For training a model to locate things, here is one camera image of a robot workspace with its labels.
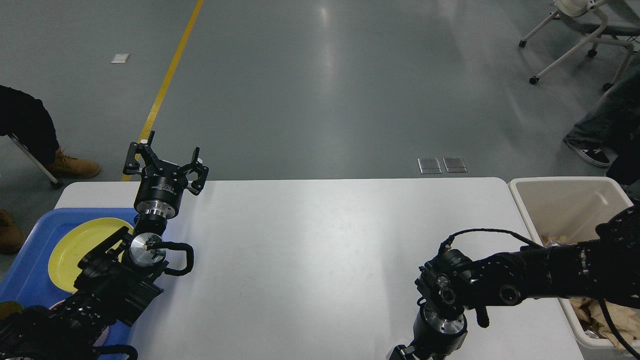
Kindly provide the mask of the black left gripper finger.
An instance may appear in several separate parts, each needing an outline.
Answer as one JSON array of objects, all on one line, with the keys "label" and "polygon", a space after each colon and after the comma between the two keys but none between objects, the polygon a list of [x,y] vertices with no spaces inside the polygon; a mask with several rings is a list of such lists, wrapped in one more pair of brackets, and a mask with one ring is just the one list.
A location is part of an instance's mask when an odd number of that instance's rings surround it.
[{"label": "black left gripper finger", "polygon": [[139,175],[142,180],[153,177],[173,178],[173,171],[169,162],[158,158],[153,151],[152,143],[155,131],[151,131],[147,139],[131,142],[123,166],[124,176]]},{"label": "black left gripper finger", "polygon": [[[196,146],[188,164],[179,166],[173,171],[173,180],[181,192],[188,191],[198,196],[204,189],[210,169],[205,166],[200,158],[201,149]],[[194,180],[188,180],[190,174],[196,174]]]}]

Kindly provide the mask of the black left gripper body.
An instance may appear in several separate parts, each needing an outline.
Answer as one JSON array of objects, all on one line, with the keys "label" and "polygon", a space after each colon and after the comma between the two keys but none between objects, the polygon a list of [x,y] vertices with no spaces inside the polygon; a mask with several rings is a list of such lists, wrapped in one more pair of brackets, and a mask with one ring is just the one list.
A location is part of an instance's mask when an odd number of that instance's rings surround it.
[{"label": "black left gripper body", "polygon": [[160,215],[169,220],[179,214],[183,192],[189,185],[186,177],[141,174],[134,209],[138,214]]}]

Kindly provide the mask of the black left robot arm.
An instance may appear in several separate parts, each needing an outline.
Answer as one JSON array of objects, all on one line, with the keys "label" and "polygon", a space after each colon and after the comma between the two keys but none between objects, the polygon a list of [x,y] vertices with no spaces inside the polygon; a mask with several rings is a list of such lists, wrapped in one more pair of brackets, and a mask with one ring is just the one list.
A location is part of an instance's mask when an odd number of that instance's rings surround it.
[{"label": "black left robot arm", "polygon": [[88,251],[78,262],[75,292],[58,305],[34,305],[1,321],[3,360],[98,360],[119,354],[138,358],[129,344],[98,345],[101,335],[121,322],[132,326],[162,294],[158,277],[181,277],[194,269],[190,244],[165,241],[169,219],[179,214],[184,191],[195,196],[205,186],[210,169],[197,146],[190,162],[174,164],[153,151],[154,132],[132,142],[122,173],[138,175],[133,230],[121,227]]}]

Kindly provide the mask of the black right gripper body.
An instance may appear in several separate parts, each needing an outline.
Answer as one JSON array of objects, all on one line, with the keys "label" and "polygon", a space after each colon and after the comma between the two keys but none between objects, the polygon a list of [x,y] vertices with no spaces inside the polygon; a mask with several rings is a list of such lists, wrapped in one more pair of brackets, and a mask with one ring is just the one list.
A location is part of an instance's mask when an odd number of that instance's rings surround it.
[{"label": "black right gripper body", "polygon": [[445,358],[462,346],[466,335],[467,319],[463,314],[453,320],[445,319],[422,303],[413,323],[413,355]]}]

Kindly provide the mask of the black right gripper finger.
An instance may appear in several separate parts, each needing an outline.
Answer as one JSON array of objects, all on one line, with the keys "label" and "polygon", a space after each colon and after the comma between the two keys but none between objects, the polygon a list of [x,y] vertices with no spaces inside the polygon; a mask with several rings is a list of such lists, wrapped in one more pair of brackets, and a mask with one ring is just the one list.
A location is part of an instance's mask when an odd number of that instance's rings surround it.
[{"label": "black right gripper finger", "polygon": [[414,344],[398,344],[389,352],[389,360],[420,360],[419,351],[420,348]]}]

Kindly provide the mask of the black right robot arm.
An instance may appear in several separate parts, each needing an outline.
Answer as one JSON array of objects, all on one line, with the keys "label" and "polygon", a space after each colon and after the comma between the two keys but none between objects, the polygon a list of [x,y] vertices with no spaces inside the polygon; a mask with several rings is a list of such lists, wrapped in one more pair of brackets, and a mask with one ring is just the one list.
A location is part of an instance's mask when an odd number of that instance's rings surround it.
[{"label": "black right robot arm", "polygon": [[480,260],[454,249],[451,234],[437,255],[419,267],[414,283],[421,296],[412,342],[395,346],[387,359],[443,360],[466,339],[466,310],[475,310],[477,325],[487,328],[487,307],[547,297],[597,300],[613,335],[638,358],[615,327],[607,303],[639,308],[639,205],[622,210],[595,231],[597,239],[551,247],[508,231],[524,246]]}]

